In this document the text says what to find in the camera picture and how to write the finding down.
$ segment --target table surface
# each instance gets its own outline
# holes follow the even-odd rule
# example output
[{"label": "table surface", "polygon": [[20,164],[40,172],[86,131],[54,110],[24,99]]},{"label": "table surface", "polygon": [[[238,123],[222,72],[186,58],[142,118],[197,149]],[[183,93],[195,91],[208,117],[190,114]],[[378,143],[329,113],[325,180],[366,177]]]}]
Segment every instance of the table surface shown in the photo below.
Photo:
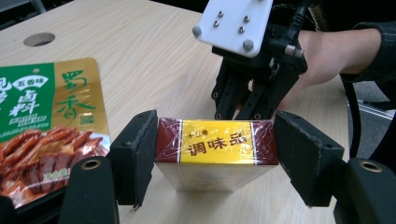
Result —
[{"label": "table surface", "polygon": [[[201,14],[148,0],[75,0],[0,32],[0,66],[93,57],[110,138],[136,114],[213,119],[210,93],[221,58],[194,39]],[[55,40],[27,47],[49,32]],[[347,99],[339,78],[302,92],[298,114],[347,148]],[[143,206],[120,206],[121,223],[334,223],[331,207],[309,208],[280,166],[233,193],[177,192],[157,167]]]}]

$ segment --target person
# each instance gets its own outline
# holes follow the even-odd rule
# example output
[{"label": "person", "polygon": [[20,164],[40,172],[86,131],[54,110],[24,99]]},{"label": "person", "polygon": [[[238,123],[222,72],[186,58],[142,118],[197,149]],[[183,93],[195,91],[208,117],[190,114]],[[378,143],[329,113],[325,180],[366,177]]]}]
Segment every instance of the person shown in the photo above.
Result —
[{"label": "person", "polygon": [[[346,82],[374,81],[396,100],[396,1],[322,1],[331,32],[301,31],[299,41],[308,69],[280,102],[286,109],[304,88],[336,76]],[[396,174],[396,119],[370,159]]]}]

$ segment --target box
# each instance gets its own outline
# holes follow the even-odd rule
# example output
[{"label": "box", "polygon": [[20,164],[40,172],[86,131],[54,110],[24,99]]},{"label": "box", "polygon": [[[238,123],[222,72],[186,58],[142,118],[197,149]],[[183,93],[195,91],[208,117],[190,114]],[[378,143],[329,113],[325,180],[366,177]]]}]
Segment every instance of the box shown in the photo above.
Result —
[{"label": "box", "polygon": [[160,118],[155,164],[177,190],[234,191],[278,165],[274,123]]}]

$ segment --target screw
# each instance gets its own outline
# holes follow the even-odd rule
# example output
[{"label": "screw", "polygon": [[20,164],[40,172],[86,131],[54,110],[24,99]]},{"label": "screw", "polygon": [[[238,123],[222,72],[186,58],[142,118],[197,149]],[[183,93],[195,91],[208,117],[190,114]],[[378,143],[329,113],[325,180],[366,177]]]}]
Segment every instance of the screw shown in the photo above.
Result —
[{"label": "screw", "polygon": [[254,43],[251,39],[247,39],[242,44],[242,47],[244,48],[245,51],[251,51],[254,47]]},{"label": "screw", "polygon": [[192,28],[192,33],[194,34],[195,37],[200,36],[202,33],[201,27],[194,26],[194,28]]},{"label": "screw", "polygon": [[242,34],[245,32],[245,27],[244,26],[240,26],[238,29],[239,34]]},{"label": "screw", "polygon": [[285,54],[296,58],[302,58],[304,56],[304,51],[302,49],[297,49],[293,45],[287,45],[285,48]]}]

